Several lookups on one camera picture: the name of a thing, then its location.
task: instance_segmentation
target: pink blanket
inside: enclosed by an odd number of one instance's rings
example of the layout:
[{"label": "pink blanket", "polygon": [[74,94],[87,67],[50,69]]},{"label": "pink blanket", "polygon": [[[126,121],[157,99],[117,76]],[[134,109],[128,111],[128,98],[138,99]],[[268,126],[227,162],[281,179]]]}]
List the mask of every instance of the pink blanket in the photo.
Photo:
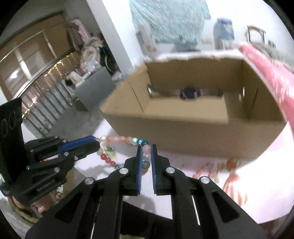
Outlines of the pink blanket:
[{"label": "pink blanket", "polygon": [[294,133],[294,75],[283,64],[271,61],[251,45],[240,46],[239,50],[263,76]]}]

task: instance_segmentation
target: white pillar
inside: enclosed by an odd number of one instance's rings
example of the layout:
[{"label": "white pillar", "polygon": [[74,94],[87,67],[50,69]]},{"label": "white pillar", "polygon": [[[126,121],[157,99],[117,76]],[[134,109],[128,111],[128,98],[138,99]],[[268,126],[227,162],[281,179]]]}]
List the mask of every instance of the white pillar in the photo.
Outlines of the white pillar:
[{"label": "white pillar", "polygon": [[[0,105],[4,104],[7,102],[7,99],[0,87]],[[24,137],[24,142],[28,142],[30,140],[35,140],[36,137],[28,130],[28,128],[24,125],[24,123],[21,124],[21,129],[22,129],[22,135]]]},{"label": "white pillar", "polygon": [[87,0],[123,75],[138,65],[143,53],[136,38],[128,0]]}]

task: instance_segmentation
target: beaded bracelet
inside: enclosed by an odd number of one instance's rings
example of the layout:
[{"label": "beaded bracelet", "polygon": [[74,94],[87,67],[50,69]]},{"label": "beaded bracelet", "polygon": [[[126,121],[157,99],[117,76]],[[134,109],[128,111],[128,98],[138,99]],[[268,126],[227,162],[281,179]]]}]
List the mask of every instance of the beaded bracelet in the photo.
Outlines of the beaded bracelet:
[{"label": "beaded bracelet", "polygon": [[[108,143],[126,143],[133,145],[143,146],[143,165],[142,165],[142,174],[146,174],[150,168],[150,162],[148,161],[148,153],[151,151],[151,146],[148,144],[147,140],[132,138],[132,137],[124,137],[124,136],[105,136],[102,135],[100,138],[96,138],[97,141],[108,142]],[[102,147],[97,152],[97,155],[100,156],[102,160],[104,160],[107,164],[110,164],[114,169],[119,169],[121,166],[116,164],[115,161],[112,161],[111,158],[107,157],[106,154],[103,153]]]}]

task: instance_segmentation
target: white table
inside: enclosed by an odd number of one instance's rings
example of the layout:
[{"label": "white table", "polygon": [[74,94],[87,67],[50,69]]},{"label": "white table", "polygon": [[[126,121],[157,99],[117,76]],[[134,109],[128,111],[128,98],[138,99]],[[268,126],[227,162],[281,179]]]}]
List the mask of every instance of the white table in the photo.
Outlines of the white table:
[{"label": "white table", "polygon": [[[110,124],[103,120],[93,134],[117,136]],[[119,164],[136,155],[137,147],[127,144],[112,144]],[[244,190],[248,193],[248,201],[242,207],[257,223],[264,223],[288,214],[294,205],[294,141],[289,124],[273,142],[273,144],[254,161],[243,161],[237,173],[245,182]],[[226,159],[203,158],[189,155],[179,155],[163,151],[158,154],[167,157],[171,166],[192,177],[197,169],[208,161],[224,161]],[[113,168],[100,159],[97,154],[91,154],[75,164],[75,168],[86,177],[101,179],[107,177]],[[159,216],[172,218],[170,196],[156,196],[153,192],[151,168],[142,177],[141,195],[125,197],[124,200],[146,211]],[[222,188],[228,172],[220,173],[218,185]]]}]

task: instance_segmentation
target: green bead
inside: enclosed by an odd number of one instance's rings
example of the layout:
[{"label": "green bead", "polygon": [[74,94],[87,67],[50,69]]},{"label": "green bead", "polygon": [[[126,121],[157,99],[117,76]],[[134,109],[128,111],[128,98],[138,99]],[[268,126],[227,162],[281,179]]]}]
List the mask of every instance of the green bead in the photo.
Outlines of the green bead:
[{"label": "green bead", "polygon": [[137,140],[137,145],[141,145],[141,143],[142,143],[143,141],[144,141],[143,139],[138,139],[138,140]]},{"label": "green bead", "polygon": [[143,161],[143,168],[144,169],[150,168],[150,163],[148,161]]},{"label": "green bead", "polygon": [[143,140],[142,143],[141,143],[141,145],[148,145],[148,144],[149,144],[149,143],[148,143],[147,140]]}]

